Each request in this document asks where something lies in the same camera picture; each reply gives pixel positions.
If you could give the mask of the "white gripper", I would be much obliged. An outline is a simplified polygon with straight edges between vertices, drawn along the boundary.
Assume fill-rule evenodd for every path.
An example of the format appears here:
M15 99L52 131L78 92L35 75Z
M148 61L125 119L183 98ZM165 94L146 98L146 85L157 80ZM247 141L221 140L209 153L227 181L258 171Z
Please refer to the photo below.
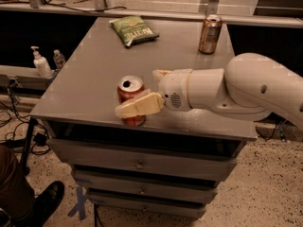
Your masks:
M187 87L191 73L192 69L153 70L152 76L158 82L158 91L161 95L152 91L143 91L116 106L116 116L129 118L157 114L164 106L172 111L189 111Z

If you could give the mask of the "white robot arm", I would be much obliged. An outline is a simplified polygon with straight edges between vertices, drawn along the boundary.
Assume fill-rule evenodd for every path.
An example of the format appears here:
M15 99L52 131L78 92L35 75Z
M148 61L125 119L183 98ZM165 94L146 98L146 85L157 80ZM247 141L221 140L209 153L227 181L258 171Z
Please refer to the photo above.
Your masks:
M224 68L154 70L158 90L144 90L115 108L128 118L205 109L225 117L259 121L277 114L303 129L303 78L256 53L234 57Z

